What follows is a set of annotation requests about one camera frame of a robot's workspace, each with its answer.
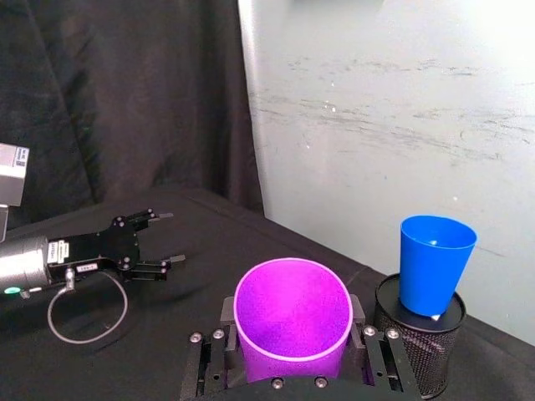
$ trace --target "black mount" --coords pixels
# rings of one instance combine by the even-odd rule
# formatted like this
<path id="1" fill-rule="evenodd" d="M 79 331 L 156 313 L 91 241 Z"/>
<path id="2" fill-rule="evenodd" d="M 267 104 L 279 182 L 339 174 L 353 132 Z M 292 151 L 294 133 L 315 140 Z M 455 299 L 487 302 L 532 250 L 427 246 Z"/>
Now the black mount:
<path id="1" fill-rule="evenodd" d="M 186 257 L 140 260 L 137 232 L 147 228 L 149 222 L 172 216 L 157 215 L 152 209 L 147 209 L 131 216 L 117 216 L 103 231 L 50 240 L 47 268 L 51 282 L 64 282 L 68 269 L 75 271 L 77 279 L 108 269 L 117 272 L 125 281 L 166 280 L 169 269 Z"/>
<path id="2" fill-rule="evenodd" d="M 179 400 L 421 399 L 401 333 L 395 328 L 380 332 L 366 326 L 359 299 L 351 295 L 351 300 L 354 321 L 344 355 L 349 360 L 347 378 L 288 377 L 239 384 L 237 378 L 243 377 L 242 358 L 232 312 L 233 297 L 228 297 L 223 303 L 221 328 L 209 336 L 194 332 L 189 337 Z"/>

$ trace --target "green led light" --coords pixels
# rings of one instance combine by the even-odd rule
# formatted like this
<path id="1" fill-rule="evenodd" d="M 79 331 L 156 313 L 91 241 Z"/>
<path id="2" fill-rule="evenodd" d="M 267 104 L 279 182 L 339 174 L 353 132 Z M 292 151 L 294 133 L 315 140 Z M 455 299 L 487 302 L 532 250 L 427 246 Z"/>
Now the green led light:
<path id="1" fill-rule="evenodd" d="M 20 292 L 20 288 L 18 287 L 10 287 L 3 290 L 4 294 L 18 294 Z"/>

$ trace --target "black table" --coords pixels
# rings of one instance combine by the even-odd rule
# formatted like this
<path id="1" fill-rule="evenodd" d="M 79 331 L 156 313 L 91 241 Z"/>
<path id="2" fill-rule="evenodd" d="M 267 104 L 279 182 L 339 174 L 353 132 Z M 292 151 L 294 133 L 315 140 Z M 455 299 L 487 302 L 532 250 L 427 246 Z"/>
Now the black table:
<path id="1" fill-rule="evenodd" d="M 250 267 L 267 259 L 299 256 L 331 267 L 359 296 L 367 317 L 373 317 L 381 274 L 202 190 L 162 187 L 26 226 L 10 236 L 98 231 L 115 216 L 148 207 L 175 217 L 140 232 L 142 256 L 184 253 L 183 268 L 171 271 L 167 282 L 127 284 L 131 305 L 124 324 L 87 346 L 62 343 L 48 330 L 46 308 L 54 292 L 27 301 L 2 297 L 1 400 L 177 399 L 188 335 L 211 332 L 224 297 L 233 294 Z M 120 310 L 111 284 L 96 278 L 87 282 L 54 314 L 66 324 L 61 329 L 67 334 L 87 336 L 95 322 L 109 324 Z M 450 384 L 438 399 L 535 399 L 535 348 L 469 317 L 452 355 Z"/>

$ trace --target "cable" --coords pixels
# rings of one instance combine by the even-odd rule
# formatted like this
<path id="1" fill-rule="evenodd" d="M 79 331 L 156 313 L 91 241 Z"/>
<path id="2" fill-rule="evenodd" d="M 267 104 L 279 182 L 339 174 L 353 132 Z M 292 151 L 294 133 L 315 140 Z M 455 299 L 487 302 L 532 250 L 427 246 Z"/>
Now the cable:
<path id="1" fill-rule="evenodd" d="M 106 330 L 105 332 L 99 334 L 96 337 L 90 338 L 89 340 L 73 340 L 72 338 L 67 338 L 67 337 L 63 336 L 62 334 L 60 334 L 58 332 L 58 329 L 54 326 L 54 322 L 52 321 L 52 309 L 54 309 L 54 304 L 56 303 L 56 301 L 58 301 L 58 299 L 67 292 L 67 288 L 64 287 L 61 290 L 59 290 L 56 295 L 54 295 L 54 297 L 52 298 L 52 301 L 50 301 L 50 303 L 48 305 L 48 311 L 47 311 L 48 326 L 50 327 L 50 330 L 52 331 L 54 336 L 59 338 L 61 341 L 65 341 L 66 343 L 76 344 L 76 345 L 94 343 L 95 341 L 98 341 L 101 338 L 104 338 L 108 334 L 113 332 L 123 322 L 123 320 L 125 319 L 126 313 L 128 312 L 128 297 L 126 296 L 125 289 L 110 274 L 108 274 L 106 272 L 98 272 L 98 273 L 101 273 L 101 274 L 104 274 L 105 276 L 108 276 L 108 278 L 112 282 L 114 282 L 115 285 L 119 288 L 119 291 L 120 291 L 121 295 L 123 296 L 123 299 L 125 300 L 125 306 L 123 308 L 123 312 L 121 313 L 121 315 L 119 317 L 119 320 L 117 320 L 117 322 L 111 328 L 109 328 L 108 330 Z"/>

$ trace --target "bolt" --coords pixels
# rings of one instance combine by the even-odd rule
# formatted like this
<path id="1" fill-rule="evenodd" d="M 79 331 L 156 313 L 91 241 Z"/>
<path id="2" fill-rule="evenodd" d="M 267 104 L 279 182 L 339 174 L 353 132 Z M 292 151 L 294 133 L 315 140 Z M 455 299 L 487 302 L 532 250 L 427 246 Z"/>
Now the bolt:
<path id="1" fill-rule="evenodd" d="M 274 378 L 271 381 L 271 387 L 275 388 L 276 390 L 280 390 L 284 385 L 284 380 L 281 378 Z"/>
<path id="2" fill-rule="evenodd" d="M 329 384 L 329 382 L 327 381 L 326 378 L 316 378 L 316 380 L 314 380 L 314 382 L 316 383 L 316 387 L 317 388 L 326 388 L 327 387 L 327 384 Z"/>
<path id="3" fill-rule="evenodd" d="M 396 338 L 400 337 L 400 334 L 394 328 L 389 328 L 388 331 L 386 332 L 386 336 L 388 338 L 392 338 L 393 340 L 396 340 Z"/>
<path id="4" fill-rule="evenodd" d="M 202 334 L 199 332 L 194 332 L 192 335 L 190 335 L 190 343 L 198 343 L 202 340 Z"/>
<path id="5" fill-rule="evenodd" d="M 223 332 L 220 328 L 218 328 L 213 334 L 212 336 L 216 339 L 216 340 L 220 340 L 222 339 L 223 337 L 225 337 L 225 332 Z"/>
<path id="6" fill-rule="evenodd" d="M 364 328 L 364 334 L 367 336 L 374 336 L 375 335 L 375 329 L 371 326 Z"/>

